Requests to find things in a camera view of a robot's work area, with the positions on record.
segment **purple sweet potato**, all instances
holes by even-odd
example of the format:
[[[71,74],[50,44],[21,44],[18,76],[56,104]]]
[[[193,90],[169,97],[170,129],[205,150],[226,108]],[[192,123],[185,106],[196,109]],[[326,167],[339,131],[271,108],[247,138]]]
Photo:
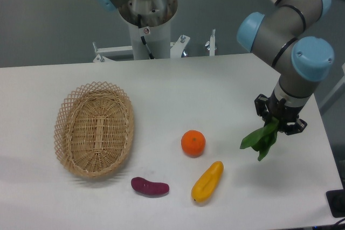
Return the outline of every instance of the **purple sweet potato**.
[[[133,178],[130,184],[135,191],[148,196],[161,196],[169,192],[168,184],[149,182],[141,177]]]

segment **robotic arm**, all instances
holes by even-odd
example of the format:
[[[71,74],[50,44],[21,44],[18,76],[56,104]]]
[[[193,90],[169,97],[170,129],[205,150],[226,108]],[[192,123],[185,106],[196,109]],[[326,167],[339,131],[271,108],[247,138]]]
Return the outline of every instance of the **robotic arm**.
[[[134,59],[170,58],[170,21],[177,0],[98,0],[108,11],[119,9],[129,27]]]
[[[270,97],[255,100],[257,114],[265,124],[279,120],[279,131],[302,132],[307,123],[299,119],[318,84],[334,61],[332,47],[323,39],[298,36],[323,17],[331,0],[271,0],[277,11],[270,16],[249,15],[237,33],[238,42],[270,65],[281,76]]]
[[[307,123],[299,119],[318,84],[327,76],[334,60],[332,47],[323,39],[298,39],[323,17],[331,0],[271,0],[278,9],[270,16],[249,15],[237,39],[249,52],[270,65],[281,76],[270,97],[255,100],[257,114],[265,124],[279,120],[279,131],[302,132]],[[119,9],[129,26],[134,59],[170,57],[170,20],[177,0],[99,0],[109,11]]]

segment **toy orange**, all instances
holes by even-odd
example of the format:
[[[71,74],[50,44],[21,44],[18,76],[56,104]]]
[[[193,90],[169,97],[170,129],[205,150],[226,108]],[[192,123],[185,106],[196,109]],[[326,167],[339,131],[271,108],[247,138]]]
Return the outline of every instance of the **toy orange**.
[[[182,150],[189,156],[200,156],[205,149],[206,139],[196,130],[187,131],[181,139]]]

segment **orange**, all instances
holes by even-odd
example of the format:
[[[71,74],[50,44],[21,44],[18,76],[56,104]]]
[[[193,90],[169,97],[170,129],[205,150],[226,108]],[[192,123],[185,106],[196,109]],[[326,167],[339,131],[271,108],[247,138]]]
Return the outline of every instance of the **orange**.
[[[189,156],[200,156],[205,149],[206,139],[196,130],[187,131],[181,139],[182,150]]]

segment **cable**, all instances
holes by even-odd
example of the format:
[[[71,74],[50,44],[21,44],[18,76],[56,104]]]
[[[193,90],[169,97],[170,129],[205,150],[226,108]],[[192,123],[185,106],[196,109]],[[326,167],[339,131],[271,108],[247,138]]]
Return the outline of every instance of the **cable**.
[[[142,28],[142,26],[141,26],[141,15],[138,15],[138,28],[139,29]],[[150,59],[155,59],[155,57],[153,56],[149,46],[147,45],[145,37],[141,36],[140,38],[141,38],[141,41],[142,41],[143,45],[145,46],[145,48],[147,50],[147,53],[149,54]]]
[[[339,220],[337,223],[335,223],[334,225],[332,225],[332,227],[330,228],[331,230],[341,230],[341,229],[345,229],[345,224],[342,224],[341,226],[339,226],[340,223],[344,222],[345,218]]]

